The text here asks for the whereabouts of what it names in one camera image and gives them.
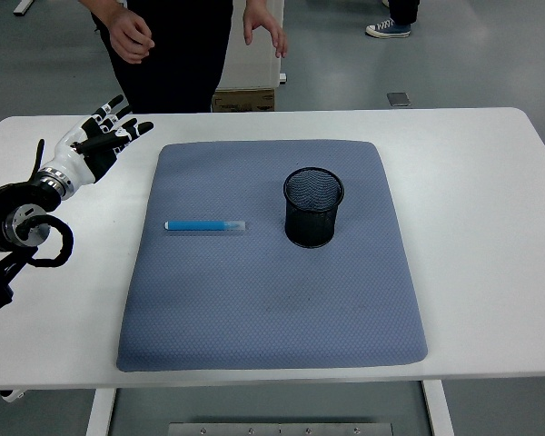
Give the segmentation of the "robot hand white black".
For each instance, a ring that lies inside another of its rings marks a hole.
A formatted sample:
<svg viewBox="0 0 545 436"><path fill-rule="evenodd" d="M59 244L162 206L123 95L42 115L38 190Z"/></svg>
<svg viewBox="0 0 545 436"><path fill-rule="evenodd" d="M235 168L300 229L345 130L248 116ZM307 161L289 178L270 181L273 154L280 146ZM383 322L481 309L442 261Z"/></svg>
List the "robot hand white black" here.
<svg viewBox="0 0 545 436"><path fill-rule="evenodd" d="M98 182L115 164L117 156L132 142L154 128L131 116L119 94L79 121L54 148L54 158L38 173L58 181L68 192Z"/></svg>

